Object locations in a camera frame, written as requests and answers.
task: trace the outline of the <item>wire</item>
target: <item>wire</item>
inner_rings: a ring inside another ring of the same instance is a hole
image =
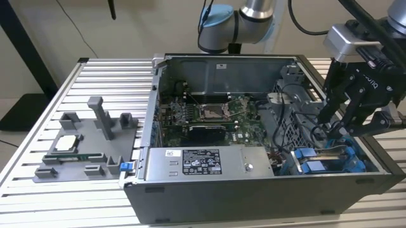
[[[208,9],[206,9],[206,12],[204,14],[204,11],[205,11],[205,7],[206,7],[206,0],[205,0],[205,4],[204,4],[204,8],[202,8],[202,12],[201,12],[201,17],[200,17],[200,25],[198,25],[198,44],[200,44],[200,40],[201,40],[201,34],[204,32],[204,25],[205,25],[205,22],[208,21],[208,18],[209,18],[209,14],[210,14],[210,11],[212,11],[212,6],[214,4],[214,1],[216,0],[212,0],[209,6],[208,6]]]
[[[298,22],[298,20],[297,20],[297,17],[296,17],[294,14],[293,14],[293,4],[292,4],[292,3],[293,3],[293,0],[288,0],[288,9],[289,9],[290,16],[292,16],[292,21],[293,21],[296,27],[297,27],[305,34],[308,34],[308,35],[312,35],[312,36],[322,36],[322,35],[326,35],[326,34],[329,33],[329,30],[321,31],[321,32],[313,32],[313,31],[306,30],[306,29],[301,26],[301,24],[300,24],[300,22]]]
[[[325,134],[328,134],[329,129],[324,128],[324,127],[314,121],[314,119],[312,119],[312,118],[309,117],[310,115],[317,116],[317,114],[313,114],[313,113],[301,113],[301,112],[293,112],[293,113],[294,113],[294,114],[304,115],[304,116],[306,117],[306,119],[308,119],[314,125],[317,125],[317,126],[320,127],[320,129],[325,132]]]
[[[93,51],[93,53],[95,54],[97,58],[99,58],[99,56],[98,56],[95,50],[91,48],[90,44],[87,43],[87,41],[86,41],[86,39],[85,39],[85,37],[83,37],[83,34],[82,34],[82,32],[81,32],[81,30],[79,30],[79,28],[78,28],[78,26],[77,26],[77,24],[75,24],[73,18],[70,17],[69,13],[65,11],[65,7],[63,7],[62,3],[59,2],[59,0],[55,0],[55,1],[57,1],[58,5],[61,6],[62,10],[63,10],[63,13],[65,13],[66,16],[70,18],[70,20],[71,20],[71,22],[73,22],[73,24],[74,24],[74,26],[75,26],[75,28],[77,28],[77,30],[78,30],[78,32],[79,32],[79,35],[81,35],[81,37],[82,37],[83,42],[86,43],[86,45],[87,45],[89,48],[91,49],[91,51]]]
[[[285,116],[285,99],[284,99],[282,95],[281,95],[281,98],[282,98],[281,115],[280,115],[278,125],[277,125],[277,128],[274,130],[273,143],[278,147],[281,152],[289,153],[289,151],[284,148],[284,146],[278,145],[278,143],[277,143],[277,134],[278,134],[280,128],[282,126],[282,120],[284,120],[284,116]]]
[[[208,0],[205,0],[202,11],[201,11],[201,16],[200,16],[200,24],[198,24],[198,33],[200,34],[201,34],[201,24],[202,24],[202,16],[204,16],[204,11],[205,11],[205,7],[206,7],[206,2],[208,2]]]
[[[17,144],[13,144],[11,142],[3,141],[3,140],[0,140],[0,142],[19,148],[19,146]]]
[[[312,128],[312,130],[310,130],[310,139],[314,143],[316,143],[316,130],[317,130],[317,128],[318,128],[318,126]]]
[[[330,150],[334,150],[337,148],[348,148],[348,145],[337,145],[337,146],[333,146],[333,147],[329,147],[329,148],[317,148],[316,151],[330,151]]]

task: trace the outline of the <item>motherboard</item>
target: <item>motherboard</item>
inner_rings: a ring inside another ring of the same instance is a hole
[[[165,147],[264,146],[268,132],[248,95],[176,97],[161,105]]]

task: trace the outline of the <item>screw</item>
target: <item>screw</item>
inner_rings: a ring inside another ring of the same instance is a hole
[[[368,65],[369,65],[369,67],[373,68],[373,69],[376,69],[376,67],[377,67],[377,65],[376,65],[376,63],[375,63],[373,61],[369,61],[369,62],[368,62]]]

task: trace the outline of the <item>blue latch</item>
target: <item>blue latch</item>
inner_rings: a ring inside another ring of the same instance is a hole
[[[125,162],[121,164],[121,172],[130,172],[133,171],[133,162]]]

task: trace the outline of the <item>cable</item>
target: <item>cable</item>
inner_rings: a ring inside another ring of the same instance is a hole
[[[314,128],[312,128],[310,131],[310,139],[312,141],[316,143],[316,130],[317,130],[318,126],[316,126]]]
[[[78,28],[78,26],[77,26],[77,24],[75,24],[73,18],[70,17],[69,13],[65,11],[65,7],[63,7],[62,3],[59,2],[59,0],[55,0],[55,1],[57,1],[58,5],[61,6],[62,10],[63,10],[63,13],[65,13],[66,16],[70,18],[70,20],[71,20],[71,22],[73,22],[73,24],[74,24],[74,26],[75,26],[75,28],[77,28],[77,30],[78,30],[78,32],[79,32],[79,35],[81,35],[81,37],[82,37],[83,42],[86,43],[86,45],[87,45],[89,48],[91,49],[91,51],[93,51],[93,53],[95,54],[97,58],[99,58],[97,52],[94,51],[94,49],[91,48],[90,44],[89,44],[87,41],[85,40],[83,34],[82,34],[82,32],[81,32],[81,30],[79,30],[79,28]]]
[[[313,32],[313,31],[306,30],[306,29],[301,26],[301,24],[300,24],[300,22],[298,22],[298,20],[297,20],[297,17],[296,17],[294,14],[293,14],[293,4],[292,4],[292,3],[293,3],[293,0],[288,0],[288,9],[289,9],[290,16],[292,16],[292,21],[293,21],[296,27],[297,27],[305,34],[308,34],[308,35],[312,35],[312,36],[322,36],[322,35],[326,35],[326,34],[329,33],[329,30],[321,31],[321,32]]]
[[[204,5],[204,8],[202,8],[201,17],[200,17],[200,28],[198,28],[200,35],[201,35],[201,33],[202,33],[202,31],[204,31],[204,28],[205,28],[204,25],[205,25],[205,22],[208,21],[208,18],[209,18],[209,14],[210,14],[210,12],[212,12],[212,6],[213,6],[213,4],[214,4],[214,1],[216,1],[216,0],[212,0],[210,4],[209,4],[209,6],[208,6],[206,12],[205,12],[205,14],[204,14],[205,7],[206,7],[206,0],[205,0],[205,5]]]
[[[0,140],[0,142],[19,148],[19,146],[18,146],[17,144],[13,144],[13,143],[10,143],[10,142],[7,142],[7,141],[3,141],[3,140]]]
[[[337,146],[333,146],[333,147],[329,147],[329,148],[317,148],[316,151],[330,151],[330,150],[334,150],[337,148],[348,148],[348,145],[337,145]]]
[[[200,24],[198,24],[198,33],[200,34],[201,34],[201,24],[202,24],[202,16],[204,16],[204,11],[205,11],[205,7],[206,7],[206,2],[208,2],[208,0],[205,0],[202,11],[201,11],[201,16],[200,16]]]
[[[395,39],[388,35],[384,27],[377,23],[372,15],[365,11],[356,0],[338,0],[351,14],[356,17],[360,23],[367,27],[372,35],[377,37],[377,40],[385,46],[388,50],[389,59],[393,63],[406,69],[406,53]]]
[[[277,134],[278,134],[280,128],[282,126],[282,120],[284,120],[284,116],[285,116],[285,99],[284,99],[284,96],[282,96],[282,92],[284,91],[281,90],[282,107],[281,107],[281,115],[280,115],[278,125],[277,125],[277,128],[274,130],[274,135],[273,135],[273,143],[278,147],[281,152],[289,153],[289,151],[284,148],[284,146],[278,145],[278,143],[277,143]]]
[[[309,116],[310,115],[314,115],[317,116],[317,114],[312,114],[312,113],[301,113],[301,112],[293,112],[294,114],[300,114],[300,115],[304,115],[306,117],[306,119],[314,124],[318,126],[318,128],[325,132],[325,134],[328,134],[328,131],[329,129],[324,128],[317,122],[314,119],[312,119]]]

